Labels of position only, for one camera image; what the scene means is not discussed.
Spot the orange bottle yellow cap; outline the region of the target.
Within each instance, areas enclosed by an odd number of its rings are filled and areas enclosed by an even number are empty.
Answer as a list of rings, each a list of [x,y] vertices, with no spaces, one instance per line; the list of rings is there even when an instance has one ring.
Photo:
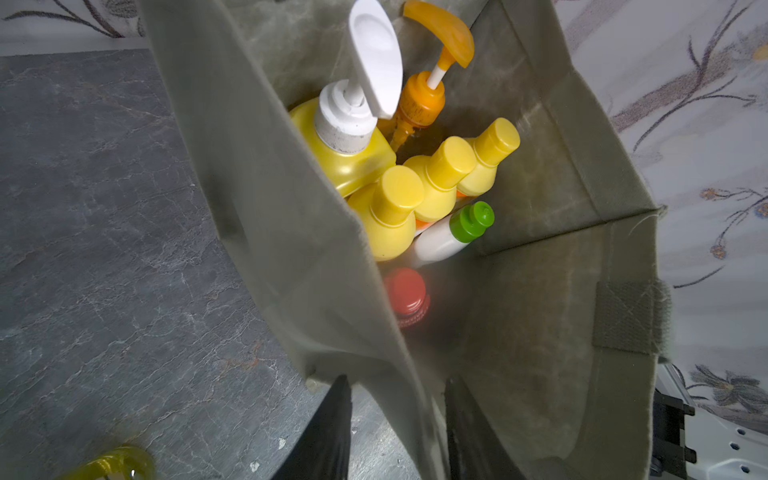
[[[422,180],[403,165],[387,169],[376,182],[348,198],[376,262],[393,260],[409,248],[416,231],[415,209],[424,198]]]
[[[414,211],[421,232],[450,214],[456,204],[457,186],[477,166],[468,141],[451,136],[431,156],[418,155],[405,161],[424,187],[424,200]]]
[[[457,186],[457,198],[476,198],[494,185],[498,167],[520,147],[520,135],[511,121],[499,117],[475,138],[468,139],[477,166]]]

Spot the green fabric shopping bag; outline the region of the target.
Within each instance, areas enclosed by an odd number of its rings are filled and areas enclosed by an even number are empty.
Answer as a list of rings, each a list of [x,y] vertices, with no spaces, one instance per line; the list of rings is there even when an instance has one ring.
[[[288,111],[352,70],[348,1],[143,1],[144,27],[223,242],[308,378],[383,410],[424,479],[449,475],[444,382],[467,383],[529,478],[644,479],[671,306],[657,208],[575,70],[549,1],[448,1],[476,55],[404,153],[498,118],[519,129],[496,222],[429,265],[426,319],[397,327],[363,228]]]

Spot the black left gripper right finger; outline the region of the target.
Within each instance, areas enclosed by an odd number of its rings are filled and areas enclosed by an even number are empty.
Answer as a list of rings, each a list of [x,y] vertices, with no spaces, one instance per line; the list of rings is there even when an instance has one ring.
[[[451,375],[445,389],[451,479],[524,479],[467,384]]]

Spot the green bottle red cap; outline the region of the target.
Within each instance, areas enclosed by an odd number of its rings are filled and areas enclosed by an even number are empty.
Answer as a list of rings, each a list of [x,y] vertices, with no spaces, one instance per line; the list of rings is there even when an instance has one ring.
[[[156,478],[152,456],[136,446],[120,446],[59,476],[59,479],[144,479]]]

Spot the large yellow pump soap bottle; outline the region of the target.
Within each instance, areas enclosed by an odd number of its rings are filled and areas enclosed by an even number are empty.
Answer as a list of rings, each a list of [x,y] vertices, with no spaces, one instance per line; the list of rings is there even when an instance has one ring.
[[[347,22],[354,75],[290,111],[321,170],[344,198],[375,182],[396,155],[378,129],[393,117],[403,80],[395,30],[377,1],[357,1]]]

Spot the large orange pump soap bottle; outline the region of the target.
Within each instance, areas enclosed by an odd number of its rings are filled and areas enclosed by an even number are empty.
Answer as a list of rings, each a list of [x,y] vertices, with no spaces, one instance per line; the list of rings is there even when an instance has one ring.
[[[430,127],[443,111],[446,104],[443,78],[451,66],[458,63],[467,68],[475,55],[469,27],[449,11],[424,1],[406,1],[404,17],[439,39],[442,50],[431,71],[414,74],[407,80],[394,117],[378,123],[395,153],[419,130]]]

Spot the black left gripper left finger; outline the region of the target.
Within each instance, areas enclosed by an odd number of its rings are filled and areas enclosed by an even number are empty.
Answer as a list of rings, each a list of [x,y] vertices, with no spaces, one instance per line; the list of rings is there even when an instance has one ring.
[[[352,391],[338,376],[273,479],[347,479]]]

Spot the red soap bottle red cap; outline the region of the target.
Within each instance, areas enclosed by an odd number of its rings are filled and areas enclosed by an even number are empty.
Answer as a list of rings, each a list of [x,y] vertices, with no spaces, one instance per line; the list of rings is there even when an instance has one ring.
[[[386,276],[384,285],[400,329],[407,329],[425,319],[431,297],[418,271],[410,268],[395,269]]]

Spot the white bottle green cap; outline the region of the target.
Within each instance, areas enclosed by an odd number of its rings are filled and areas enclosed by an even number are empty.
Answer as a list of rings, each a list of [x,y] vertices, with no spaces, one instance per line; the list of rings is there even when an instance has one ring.
[[[466,205],[420,233],[403,255],[404,265],[417,269],[446,260],[481,238],[494,222],[488,203]]]

